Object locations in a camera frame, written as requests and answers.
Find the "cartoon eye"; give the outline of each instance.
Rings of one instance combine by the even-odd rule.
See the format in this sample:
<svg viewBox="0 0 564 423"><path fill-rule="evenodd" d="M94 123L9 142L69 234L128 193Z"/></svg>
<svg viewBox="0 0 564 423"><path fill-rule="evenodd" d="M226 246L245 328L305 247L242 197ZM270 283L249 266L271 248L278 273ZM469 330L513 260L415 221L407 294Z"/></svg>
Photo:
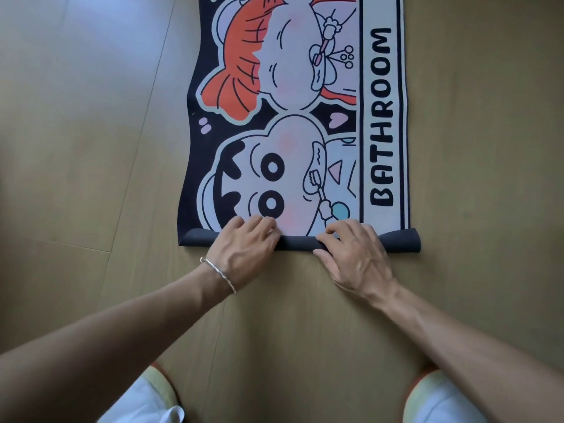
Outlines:
<svg viewBox="0 0 564 423"><path fill-rule="evenodd" d="M284 175L284 161L276 153L268 153L262 158L261 173L268 181L278 181Z"/></svg>
<svg viewBox="0 0 564 423"><path fill-rule="evenodd" d="M284 199L277 191L265 191L258 199L258 210L262 216L278 218L284 212Z"/></svg>

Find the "left hand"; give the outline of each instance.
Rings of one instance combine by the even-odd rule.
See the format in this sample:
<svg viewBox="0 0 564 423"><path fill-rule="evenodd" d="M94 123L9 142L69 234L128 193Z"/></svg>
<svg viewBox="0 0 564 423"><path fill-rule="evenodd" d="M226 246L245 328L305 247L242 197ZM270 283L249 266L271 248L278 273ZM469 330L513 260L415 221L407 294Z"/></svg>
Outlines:
<svg viewBox="0 0 564 423"><path fill-rule="evenodd" d="M272 217L253 215L245 222L236 216L215 239L206 258L239 291L262 270L280 236L276 220Z"/></svg>

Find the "orange hair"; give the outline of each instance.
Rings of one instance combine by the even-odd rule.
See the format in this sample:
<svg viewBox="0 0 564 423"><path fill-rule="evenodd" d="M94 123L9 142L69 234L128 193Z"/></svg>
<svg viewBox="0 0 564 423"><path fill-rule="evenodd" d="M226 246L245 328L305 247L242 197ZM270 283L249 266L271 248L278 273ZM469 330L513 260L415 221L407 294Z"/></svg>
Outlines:
<svg viewBox="0 0 564 423"><path fill-rule="evenodd" d="M320 1L334 0L313 0L311 5ZM283 4L284 0L249 0L237 11L223 43L225 67L202 90L201 98L205 106L222 108L229 117L238 121L246 120L257 107L261 90L258 70L261 64L254 53L262 47L272 11ZM341 99L348 104L351 103L350 98L354 98L337 93L333 95L331 99Z"/></svg>

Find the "pink heart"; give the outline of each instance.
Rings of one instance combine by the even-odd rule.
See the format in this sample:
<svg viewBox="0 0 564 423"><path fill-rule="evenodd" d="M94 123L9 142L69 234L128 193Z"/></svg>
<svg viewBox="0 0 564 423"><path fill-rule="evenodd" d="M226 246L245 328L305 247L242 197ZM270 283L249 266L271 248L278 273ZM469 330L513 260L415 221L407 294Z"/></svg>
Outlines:
<svg viewBox="0 0 564 423"><path fill-rule="evenodd" d="M341 126L349 119L349 116L344 113L331 113L331 121L329 122L329 128L335 129L335 127Z"/></svg>

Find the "hand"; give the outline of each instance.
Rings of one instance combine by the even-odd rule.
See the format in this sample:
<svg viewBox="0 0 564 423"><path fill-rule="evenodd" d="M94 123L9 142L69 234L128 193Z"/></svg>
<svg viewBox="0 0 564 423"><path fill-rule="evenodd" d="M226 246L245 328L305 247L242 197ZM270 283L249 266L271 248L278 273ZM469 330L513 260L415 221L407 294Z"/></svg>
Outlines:
<svg viewBox="0 0 564 423"><path fill-rule="evenodd" d="M245 222L236 216L215 239L206 258L239 291L264 267L280 235L276 220L272 217L253 215Z"/></svg>
<svg viewBox="0 0 564 423"><path fill-rule="evenodd" d="M337 286L367 300L375 307L397 291L390 259L374 229L357 220L337 221L327 226L317 240L329 252L314 250Z"/></svg>

